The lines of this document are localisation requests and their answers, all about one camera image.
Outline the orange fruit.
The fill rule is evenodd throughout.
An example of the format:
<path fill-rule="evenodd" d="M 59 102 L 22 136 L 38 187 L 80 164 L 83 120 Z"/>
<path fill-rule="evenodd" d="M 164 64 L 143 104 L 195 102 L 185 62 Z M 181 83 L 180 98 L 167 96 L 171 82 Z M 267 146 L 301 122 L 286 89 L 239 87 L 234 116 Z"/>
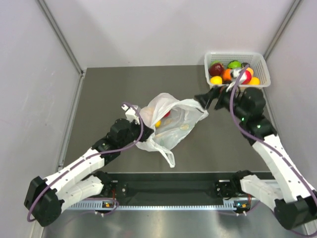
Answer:
<path fill-rule="evenodd" d="M 228 68 L 223 71 L 222 80 L 225 82 L 225 81 L 231 81 L 231 79 L 232 79 L 231 69 Z"/>

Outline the white printed plastic bag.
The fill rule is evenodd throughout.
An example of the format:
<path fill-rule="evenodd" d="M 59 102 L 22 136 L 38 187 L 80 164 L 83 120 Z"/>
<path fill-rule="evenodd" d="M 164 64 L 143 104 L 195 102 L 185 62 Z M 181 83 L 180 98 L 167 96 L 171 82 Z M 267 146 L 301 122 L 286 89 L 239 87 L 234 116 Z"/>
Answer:
<path fill-rule="evenodd" d="M 168 93 L 161 93 L 140 110 L 140 115 L 143 123 L 154 132 L 147 141 L 138 142 L 136 146 L 148 152 L 161 153 L 169 166 L 174 168 L 175 158 L 171 150 L 209 113 L 194 99 L 178 100 Z M 155 127 L 159 120 L 160 127 Z"/>

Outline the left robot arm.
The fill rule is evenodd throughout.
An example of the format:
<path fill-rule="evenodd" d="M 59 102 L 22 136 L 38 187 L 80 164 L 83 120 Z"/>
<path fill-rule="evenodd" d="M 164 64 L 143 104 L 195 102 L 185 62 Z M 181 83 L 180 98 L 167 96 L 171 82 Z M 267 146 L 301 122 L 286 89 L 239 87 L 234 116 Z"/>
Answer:
<path fill-rule="evenodd" d="M 118 119 L 105 137 L 99 139 L 82 156 L 46 178 L 31 180 L 24 200 L 27 221 L 42 227 L 52 224 L 64 210 L 90 196 L 108 196 L 112 184 L 96 171 L 138 142 L 145 142 L 154 130 L 144 122 Z"/>

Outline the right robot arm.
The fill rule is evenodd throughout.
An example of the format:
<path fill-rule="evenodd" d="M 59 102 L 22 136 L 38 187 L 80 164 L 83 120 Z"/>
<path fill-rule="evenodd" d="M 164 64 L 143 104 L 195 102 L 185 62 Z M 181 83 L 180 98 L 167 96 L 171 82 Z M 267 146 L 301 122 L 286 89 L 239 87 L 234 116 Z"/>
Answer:
<path fill-rule="evenodd" d="M 217 100 L 215 110 L 225 108 L 240 121 L 241 133 L 264 160 L 279 186 L 272 187 L 249 170 L 238 171 L 230 179 L 233 194 L 249 194 L 258 199 L 287 230 L 317 219 L 317 191 L 301 176 L 277 131 L 264 116 L 266 101 L 260 89 L 247 88 L 232 94 L 225 87 L 214 87 L 194 99 L 205 110 Z"/>

